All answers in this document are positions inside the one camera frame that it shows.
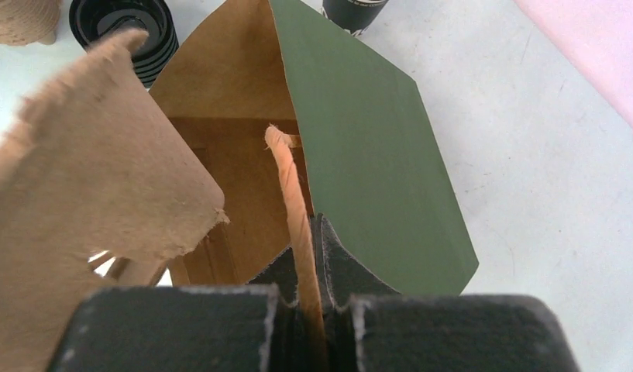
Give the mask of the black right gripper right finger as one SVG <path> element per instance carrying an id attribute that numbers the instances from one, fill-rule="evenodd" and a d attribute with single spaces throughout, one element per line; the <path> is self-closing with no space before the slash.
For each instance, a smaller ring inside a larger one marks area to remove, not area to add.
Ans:
<path id="1" fill-rule="evenodd" d="M 557 318 L 525 295 L 403 295 L 311 219 L 334 371 L 576 371 Z"/>

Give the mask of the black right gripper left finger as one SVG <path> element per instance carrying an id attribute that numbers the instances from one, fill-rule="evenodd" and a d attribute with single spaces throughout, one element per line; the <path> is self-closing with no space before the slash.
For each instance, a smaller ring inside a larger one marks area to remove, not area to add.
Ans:
<path id="1" fill-rule="evenodd" d="M 51 371 L 296 371 L 296 275 L 284 249 L 244 285 L 96 291 L 67 324 Z"/>

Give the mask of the green paper bag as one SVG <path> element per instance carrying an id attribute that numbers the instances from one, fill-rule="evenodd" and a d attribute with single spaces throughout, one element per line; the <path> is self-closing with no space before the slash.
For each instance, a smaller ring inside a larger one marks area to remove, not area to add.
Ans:
<path id="1" fill-rule="evenodd" d="M 301 1 L 227 1 L 150 94 L 225 195 L 229 224 L 174 284 L 250 282 L 290 241 L 270 125 L 298 135 L 299 198 L 403 295 L 457 296 L 478 267 L 416 83 Z"/>

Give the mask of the single brown cup carrier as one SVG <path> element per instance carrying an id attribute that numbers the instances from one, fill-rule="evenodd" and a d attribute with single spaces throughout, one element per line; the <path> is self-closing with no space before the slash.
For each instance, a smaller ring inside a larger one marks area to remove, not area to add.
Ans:
<path id="1" fill-rule="evenodd" d="M 46 368 L 108 251 L 165 262 L 226 221 L 224 194 L 111 34 L 26 97 L 0 142 L 0 371 Z"/>

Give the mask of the black sleeved paper cup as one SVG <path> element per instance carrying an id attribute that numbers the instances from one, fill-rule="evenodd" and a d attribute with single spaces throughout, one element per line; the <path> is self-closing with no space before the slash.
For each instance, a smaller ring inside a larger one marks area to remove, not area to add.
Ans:
<path id="1" fill-rule="evenodd" d="M 321 14 L 352 36 L 360 36 L 388 0 L 323 0 Z"/>

